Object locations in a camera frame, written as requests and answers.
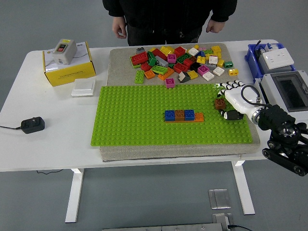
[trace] black jacket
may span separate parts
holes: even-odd
[[[235,11],[237,0],[103,0],[110,16],[125,16],[133,27],[156,31],[175,29],[186,33],[211,19],[226,22]]]

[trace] black power adapter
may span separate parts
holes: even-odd
[[[32,119],[23,120],[20,128],[25,134],[42,131],[45,128],[45,122],[41,117],[33,117]]]

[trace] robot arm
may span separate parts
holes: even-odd
[[[288,115],[278,105],[262,104],[259,92],[250,85],[236,80],[221,84],[225,89],[217,97],[224,95],[235,110],[220,114],[228,120],[243,118],[244,114],[262,130],[271,130],[269,148],[263,155],[280,166],[304,176],[308,173],[308,134],[305,123],[295,124],[295,118]]]

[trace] person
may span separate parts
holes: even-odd
[[[235,12],[237,0],[103,0],[112,31],[130,46],[197,43],[202,27],[218,33]]]

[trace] black pants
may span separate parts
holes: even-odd
[[[197,43],[202,32],[202,27],[194,29],[186,34],[180,31],[164,30],[154,33],[144,31],[130,25],[127,26],[128,44],[130,46],[164,45]]]

